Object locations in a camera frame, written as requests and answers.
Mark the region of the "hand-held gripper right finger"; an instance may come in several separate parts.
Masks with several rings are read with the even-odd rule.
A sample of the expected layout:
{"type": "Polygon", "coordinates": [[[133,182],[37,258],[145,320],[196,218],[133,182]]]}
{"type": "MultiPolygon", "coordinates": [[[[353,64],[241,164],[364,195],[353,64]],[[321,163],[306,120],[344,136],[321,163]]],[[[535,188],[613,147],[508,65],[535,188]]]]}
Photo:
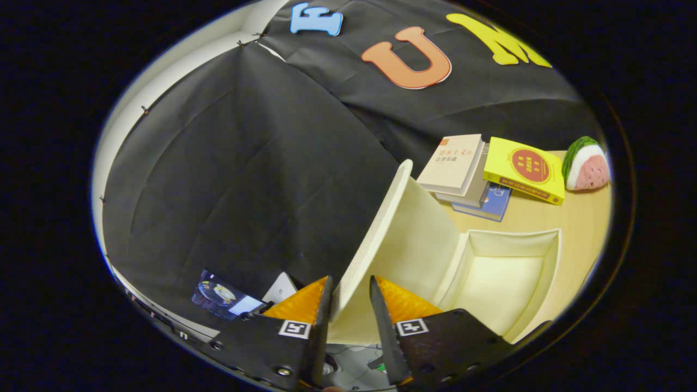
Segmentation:
{"type": "Polygon", "coordinates": [[[398,317],[402,288],[371,276],[369,298],[376,317],[388,381],[398,391],[436,391],[458,382],[478,382],[516,346],[464,309],[398,317]]]}

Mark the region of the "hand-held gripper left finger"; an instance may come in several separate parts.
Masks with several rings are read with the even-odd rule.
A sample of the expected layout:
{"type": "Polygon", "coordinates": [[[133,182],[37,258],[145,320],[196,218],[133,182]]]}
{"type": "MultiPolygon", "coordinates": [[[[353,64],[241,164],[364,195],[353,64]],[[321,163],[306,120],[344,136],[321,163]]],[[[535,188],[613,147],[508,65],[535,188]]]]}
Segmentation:
{"type": "Polygon", "coordinates": [[[199,356],[263,389],[320,390],[332,303],[333,278],[326,276],[223,327],[199,356]]]}

